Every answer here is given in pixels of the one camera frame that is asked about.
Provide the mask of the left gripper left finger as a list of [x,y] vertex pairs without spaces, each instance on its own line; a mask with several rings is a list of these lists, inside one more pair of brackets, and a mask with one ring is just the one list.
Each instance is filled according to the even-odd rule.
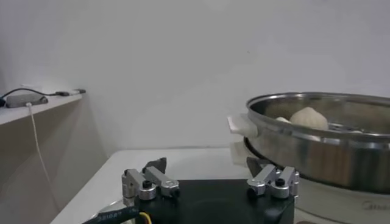
[[179,181],[166,176],[167,158],[162,157],[149,161],[139,172],[126,169],[122,176],[122,202],[133,206],[136,199],[151,201],[158,196],[178,199],[180,197]]

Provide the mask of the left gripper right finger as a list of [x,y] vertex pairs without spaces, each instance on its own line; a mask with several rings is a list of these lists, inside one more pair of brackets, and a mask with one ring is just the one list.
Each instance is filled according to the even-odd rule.
[[247,180],[249,198],[258,198],[270,192],[277,199],[298,196],[299,172],[293,167],[279,169],[265,159],[246,158],[246,164],[252,175]]

